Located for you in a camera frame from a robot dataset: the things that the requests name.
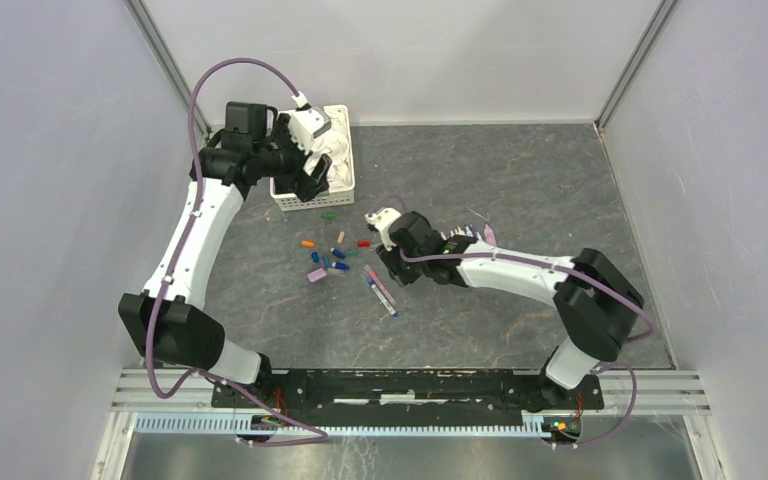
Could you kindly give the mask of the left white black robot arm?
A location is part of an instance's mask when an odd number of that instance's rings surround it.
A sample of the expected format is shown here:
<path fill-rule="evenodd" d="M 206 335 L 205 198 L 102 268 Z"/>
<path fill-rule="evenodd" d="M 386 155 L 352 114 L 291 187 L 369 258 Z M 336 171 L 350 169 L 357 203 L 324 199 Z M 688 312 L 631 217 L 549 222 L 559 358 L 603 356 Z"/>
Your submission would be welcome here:
<path fill-rule="evenodd" d="M 250 407 L 266 405 L 274 381 L 265 355 L 227 338 L 204 311 L 218 251 L 252 187 L 268 178 L 309 202 L 329 189 L 334 157 L 347 154 L 348 137 L 322 107 L 278 111 L 230 102 L 226 125 L 194 161 L 183 211 L 162 259 L 138 293 L 126 293 L 120 318 L 148 366 L 158 362 L 236 383 Z"/>

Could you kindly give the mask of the pink highlighter pen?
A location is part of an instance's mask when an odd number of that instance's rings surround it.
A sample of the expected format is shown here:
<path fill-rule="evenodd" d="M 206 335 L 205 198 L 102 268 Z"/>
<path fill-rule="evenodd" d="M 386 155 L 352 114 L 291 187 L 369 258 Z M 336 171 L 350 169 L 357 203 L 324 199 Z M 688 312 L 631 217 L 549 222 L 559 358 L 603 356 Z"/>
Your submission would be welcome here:
<path fill-rule="evenodd" d="M 496 246 L 495 232 L 489 224 L 486 224 L 483 229 L 484 240 L 491 246 Z"/>

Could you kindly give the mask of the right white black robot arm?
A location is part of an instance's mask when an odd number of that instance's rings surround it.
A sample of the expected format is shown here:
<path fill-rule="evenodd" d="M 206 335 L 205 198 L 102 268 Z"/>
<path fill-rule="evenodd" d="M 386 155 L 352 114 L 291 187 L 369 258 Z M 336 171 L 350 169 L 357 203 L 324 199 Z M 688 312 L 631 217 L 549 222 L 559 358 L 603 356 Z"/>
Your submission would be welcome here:
<path fill-rule="evenodd" d="M 540 256 L 503 249 L 474 236 L 443 237 L 416 211 L 381 208 L 366 214 L 379 234 L 376 253 L 401 286 L 426 277 L 439 285 L 492 289 L 555 309 L 565 339 L 537 382 L 540 400 L 562 408 L 594 369 L 618 359 L 622 347 L 646 338 L 655 324 L 637 289 L 600 251 Z"/>

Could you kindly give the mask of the pink highlighter cap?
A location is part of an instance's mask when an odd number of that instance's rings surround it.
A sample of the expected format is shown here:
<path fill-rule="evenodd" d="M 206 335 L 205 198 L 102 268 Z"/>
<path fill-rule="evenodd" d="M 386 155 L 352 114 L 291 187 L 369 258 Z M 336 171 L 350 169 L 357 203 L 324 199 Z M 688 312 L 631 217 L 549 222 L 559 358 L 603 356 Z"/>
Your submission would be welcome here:
<path fill-rule="evenodd" d="M 325 268 L 318 268 L 316 270 L 313 270 L 307 275 L 307 280 L 310 283 L 316 283 L 328 276 L 328 271 Z"/>

